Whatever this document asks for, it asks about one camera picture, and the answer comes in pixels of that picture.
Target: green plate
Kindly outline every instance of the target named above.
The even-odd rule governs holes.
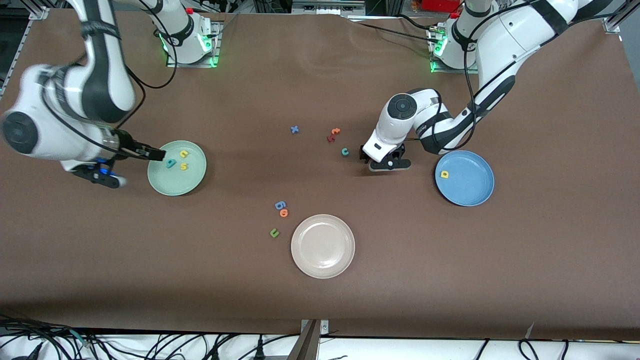
[[[192,142],[177,140],[163,145],[166,151],[163,161],[149,161],[147,177],[149,183],[157,192],[167,196],[184,195],[195,189],[204,178],[207,170],[207,158],[202,149]],[[186,158],[180,157],[181,151],[188,151]],[[167,168],[167,162],[173,159],[175,165]],[[180,166],[187,164],[187,170]]]

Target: white floor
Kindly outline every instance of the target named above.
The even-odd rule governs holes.
[[[187,335],[172,343],[168,350],[165,349],[157,359],[165,360],[171,351],[192,338]],[[264,340],[274,338],[268,335]],[[157,335],[106,335],[100,336],[103,341],[109,341],[114,346],[144,356],[156,343]],[[184,356],[173,356],[178,360],[201,360],[207,349],[211,348],[216,335],[207,335],[206,341],[201,339],[192,341],[179,351]],[[0,346],[7,337],[0,338]],[[237,360],[247,351],[256,346],[257,335],[242,335],[231,339],[224,344],[219,351],[220,360]],[[297,337],[285,338],[274,341],[264,347],[267,356],[287,355],[292,349]],[[27,340],[19,338],[0,349],[0,359],[10,360],[18,356],[27,356],[40,340]],[[564,343],[560,341],[531,341],[538,353],[540,360],[560,360]],[[473,360],[483,340],[402,340],[402,339],[321,339],[318,360],[335,360],[335,358],[347,356],[346,360]],[[66,346],[73,357],[70,346]],[[525,353],[531,359],[533,355],[525,346]],[[133,360],[135,357],[111,352],[116,360]],[[94,359],[88,349],[81,352],[82,359]],[[107,360],[107,356],[99,352],[99,358]],[[245,359],[253,359],[253,354]],[[525,360],[518,351],[517,341],[490,341],[486,346],[481,360]],[[626,343],[587,343],[571,342],[566,354],[566,360],[638,360],[640,359],[640,344]],[[58,360],[51,344],[45,343],[38,360]]]

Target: white plate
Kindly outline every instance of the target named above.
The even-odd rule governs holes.
[[[351,264],[355,250],[351,229],[333,215],[307,218],[291,238],[293,261],[303,273],[316,279],[340,275]]]

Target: blue plate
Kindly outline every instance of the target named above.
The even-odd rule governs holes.
[[[491,167],[470,151],[452,151],[442,156],[435,175],[442,195],[456,205],[480,205],[493,193],[495,180]]]

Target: plate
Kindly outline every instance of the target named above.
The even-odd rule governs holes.
[[[195,189],[204,178],[207,170],[207,158],[202,149],[192,142],[177,140],[163,145],[161,150],[166,151],[162,161],[149,161],[147,177],[151,187],[157,192],[167,196],[184,195]],[[181,151],[188,151],[186,158],[180,156]],[[174,159],[176,164],[167,168],[169,159]],[[187,170],[181,170],[182,163],[186,163]]]
[[[448,172],[448,178],[442,172]],[[436,185],[447,200],[460,206],[476,206],[493,193],[495,180],[489,164],[470,151],[447,153],[436,165]]]
[[[316,279],[340,275],[349,267],[356,243],[347,224],[333,215],[302,221],[291,238],[291,255],[298,268]]]

